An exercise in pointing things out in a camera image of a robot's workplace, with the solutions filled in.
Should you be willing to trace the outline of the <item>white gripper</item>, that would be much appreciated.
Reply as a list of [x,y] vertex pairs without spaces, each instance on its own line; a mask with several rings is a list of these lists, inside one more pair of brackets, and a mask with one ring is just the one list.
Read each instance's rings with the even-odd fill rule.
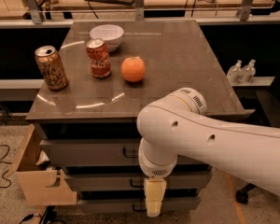
[[141,139],[138,161],[143,173],[149,177],[144,182],[147,215],[157,217],[161,213],[162,200],[167,187],[164,178],[175,168],[177,155]]

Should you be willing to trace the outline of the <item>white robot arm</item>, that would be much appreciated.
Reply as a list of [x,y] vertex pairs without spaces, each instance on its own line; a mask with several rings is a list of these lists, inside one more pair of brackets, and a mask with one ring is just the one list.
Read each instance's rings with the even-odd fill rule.
[[161,212],[166,182],[179,155],[209,164],[280,196],[280,128],[210,119],[203,96],[181,88],[137,117],[138,160],[149,217]]

